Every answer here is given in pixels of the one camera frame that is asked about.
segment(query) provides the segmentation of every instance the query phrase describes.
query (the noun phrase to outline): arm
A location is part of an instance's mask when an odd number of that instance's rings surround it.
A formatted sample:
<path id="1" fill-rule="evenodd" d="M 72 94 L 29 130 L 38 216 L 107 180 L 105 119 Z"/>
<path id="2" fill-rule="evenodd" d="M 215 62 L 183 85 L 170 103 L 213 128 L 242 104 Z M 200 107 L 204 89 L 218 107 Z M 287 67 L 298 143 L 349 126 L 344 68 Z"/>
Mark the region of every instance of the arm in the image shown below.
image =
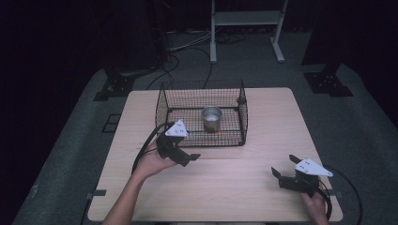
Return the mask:
<path id="1" fill-rule="evenodd" d="M 325 200 L 318 192 L 315 192 L 313 197 L 308 196 L 307 193 L 301 193 L 301 199 L 314 224 L 329 225 L 326 217 Z"/>
<path id="2" fill-rule="evenodd" d="M 162 170 L 176 165 L 171 159 L 163 159 L 156 149 L 156 142 L 150 144 L 138 163 L 137 169 L 130 176 L 122 193 L 115 202 L 102 224 L 131 224 L 131 218 L 137 203 L 138 194 L 144 181 Z"/>

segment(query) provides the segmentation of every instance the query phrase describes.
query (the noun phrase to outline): dark background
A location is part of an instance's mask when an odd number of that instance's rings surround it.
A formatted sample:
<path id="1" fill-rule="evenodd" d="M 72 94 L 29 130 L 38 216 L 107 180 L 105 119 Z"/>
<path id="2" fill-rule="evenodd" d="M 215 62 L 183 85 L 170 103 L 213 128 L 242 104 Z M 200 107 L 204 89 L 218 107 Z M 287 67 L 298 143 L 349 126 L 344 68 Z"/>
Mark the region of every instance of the dark background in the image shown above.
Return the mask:
<path id="1" fill-rule="evenodd" d="M 219 10 L 279 8 L 282 1 L 218 0 Z M 303 64 L 336 58 L 353 68 L 398 124 L 394 1 L 290 1 L 284 31 L 313 30 Z M 162 50 L 152 1 L 1 1 L 1 224 L 17 214 L 92 75 L 157 67 Z M 210 1 L 165 0 L 165 30 L 209 29 Z"/>

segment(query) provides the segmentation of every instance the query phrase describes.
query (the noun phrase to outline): robotic hand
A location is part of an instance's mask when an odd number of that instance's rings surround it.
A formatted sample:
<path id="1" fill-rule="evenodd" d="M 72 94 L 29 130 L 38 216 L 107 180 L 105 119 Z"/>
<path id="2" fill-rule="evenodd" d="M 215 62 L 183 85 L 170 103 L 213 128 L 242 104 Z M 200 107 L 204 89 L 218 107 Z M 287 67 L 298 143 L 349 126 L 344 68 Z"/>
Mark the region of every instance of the robotic hand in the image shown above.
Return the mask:
<path id="1" fill-rule="evenodd" d="M 184 123 L 182 120 L 178 120 L 176 123 L 162 124 L 152 131 L 138 153 L 137 158 L 134 160 L 131 173 L 135 171 L 135 168 L 137 167 L 141 156 L 145 153 L 146 148 L 149 146 L 150 141 L 162 127 L 166 127 L 167 130 L 165 129 L 156 140 L 158 152 L 162 158 L 170 158 L 172 161 L 185 167 L 190 161 L 196 160 L 200 157 L 200 154 L 188 155 L 178 148 L 178 144 L 188 136 Z"/>
<path id="2" fill-rule="evenodd" d="M 327 218 L 329 219 L 332 207 L 330 197 L 319 188 L 319 175 L 333 176 L 333 173 L 309 158 L 301 160 L 293 155 L 289 155 L 289 158 L 297 164 L 294 177 L 282 176 L 280 172 L 271 167 L 272 174 L 279 180 L 279 187 L 307 193 L 310 197 L 312 197 L 315 192 L 318 192 L 328 205 Z"/>

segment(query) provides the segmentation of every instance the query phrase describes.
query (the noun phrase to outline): white shelf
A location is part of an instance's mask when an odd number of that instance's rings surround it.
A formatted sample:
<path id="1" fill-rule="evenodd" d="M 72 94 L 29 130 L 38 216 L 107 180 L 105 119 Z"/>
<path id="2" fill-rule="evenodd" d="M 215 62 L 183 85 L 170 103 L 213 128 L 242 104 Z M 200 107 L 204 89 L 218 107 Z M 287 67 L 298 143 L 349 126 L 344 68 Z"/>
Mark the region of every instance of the white shelf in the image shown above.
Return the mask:
<path id="1" fill-rule="evenodd" d="M 263 25 L 278 24 L 280 11 L 216 12 L 215 25 Z"/>

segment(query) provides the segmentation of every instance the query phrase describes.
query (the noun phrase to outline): human hand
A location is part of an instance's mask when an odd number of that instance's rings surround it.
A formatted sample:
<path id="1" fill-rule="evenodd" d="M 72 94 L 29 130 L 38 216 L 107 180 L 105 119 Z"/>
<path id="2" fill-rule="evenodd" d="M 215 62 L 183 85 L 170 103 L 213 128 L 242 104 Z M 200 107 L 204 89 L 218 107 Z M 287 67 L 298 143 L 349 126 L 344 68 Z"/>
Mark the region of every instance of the human hand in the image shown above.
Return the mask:
<path id="1" fill-rule="evenodd" d="M 325 200 L 318 192 L 315 192 L 313 197 L 310 197 L 307 193 L 301 193 L 301 199 L 314 224 L 329 224 L 326 217 Z"/>
<path id="2" fill-rule="evenodd" d="M 135 175 L 141 177 L 143 180 L 148 177 L 160 173 L 162 170 L 175 166 L 176 163 L 170 158 L 162 158 L 157 150 L 156 141 L 152 142 L 145 153 L 141 156 L 135 169 Z"/>

